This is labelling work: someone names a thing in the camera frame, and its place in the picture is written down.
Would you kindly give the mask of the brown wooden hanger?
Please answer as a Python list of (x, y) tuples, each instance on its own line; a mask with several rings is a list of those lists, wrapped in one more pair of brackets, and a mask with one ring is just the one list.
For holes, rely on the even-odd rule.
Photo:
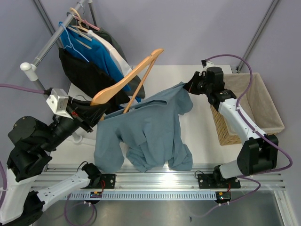
[(132, 105), (134, 99), (136, 98), (139, 90), (141, 89), (144, 81), (146, 80), (148, 74), (150, 73), (153, 65), (155, 64), (155, 61), (157, 60), (158, 56), (164, 51), (163, 48), (158, 48), (154, 50), (149, 56), (147, 56), (143, 61), (141, 61), (127, 76), (125, 76), (122, 80), (114, 84), (113, 86), (110, 86), (100, 92), (98, 92), (93, 98), (90, 103), (89, 107), (105, 107), (108, 108), (108, 101), (116, 95), (119, 91), (121, 91), (135, 76), (137, 76), (141, 71), (145, 69), (146, 66), (149, 66), (147, 71), (145, 72), (143, 78), (141, 79), (141, 82), (139, 83), (137, 89), (135, 90), (134, 94), (132, 95), (132, 98), (126, 105), (126, 108), (124, 109), (124, 112), (126, 113), (130, 106)]

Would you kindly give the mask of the grey-blue t shirt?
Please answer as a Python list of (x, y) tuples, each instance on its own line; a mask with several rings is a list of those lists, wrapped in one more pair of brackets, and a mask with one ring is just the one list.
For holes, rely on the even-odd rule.
[(177, 171), (190, 171), (193, 158), (182, 142), (179, 116), (193, 103), (180, 82), (148, 99), (105, 116), (97, 125), (95, 165), (114, 173), (128, 159), (140, 172), (168, 164)]

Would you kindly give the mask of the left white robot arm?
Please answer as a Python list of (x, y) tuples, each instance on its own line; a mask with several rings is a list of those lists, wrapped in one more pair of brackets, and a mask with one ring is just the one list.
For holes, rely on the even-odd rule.
[(96, 188), (102, 174), (92, 163), (86, 163), (73, 176), (58, 184), (34, 191), (34, 181), (52, 160), (49, 152), (65, 141), (78, 128), (91, 132), (110, 104), (68, 100), (69, 117), (59, 116), (47, 125), (34, 117), (20, 118), (8, 137), (14, 144), (7, 161), (4, 191), (0, 199), (2, 226), (29, 226), (58, 200), (81, 188)]

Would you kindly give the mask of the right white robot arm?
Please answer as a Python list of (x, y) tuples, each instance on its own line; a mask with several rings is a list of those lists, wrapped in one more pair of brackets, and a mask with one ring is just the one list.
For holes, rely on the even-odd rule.
[(221, 68), (213, 66), (196, 71), (184, 89), (194, 95), (206, 95), (209, 104), (228, 121), (242, 142), (237, 159), (216, 166), (210, 182), (223, 187), (238, 176), (263, 173), (276, 167), (277, 137), (267, 135), (246, 114), (236, 95), (225, 88)]

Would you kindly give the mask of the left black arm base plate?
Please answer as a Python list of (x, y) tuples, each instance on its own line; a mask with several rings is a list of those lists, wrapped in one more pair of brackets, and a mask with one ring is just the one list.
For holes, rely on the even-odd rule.
[(92, 179), (83, 189), (114, 189), (116, 174), (102, 174), (99, 178)]

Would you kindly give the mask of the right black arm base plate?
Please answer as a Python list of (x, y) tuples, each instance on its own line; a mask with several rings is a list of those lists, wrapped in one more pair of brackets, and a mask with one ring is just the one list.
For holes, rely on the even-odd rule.
[(239, 189), (241, 184), (238, 178), (230, 178), (224, 181), (214, 179), (213, 174), (197, 174), (200, 189)]

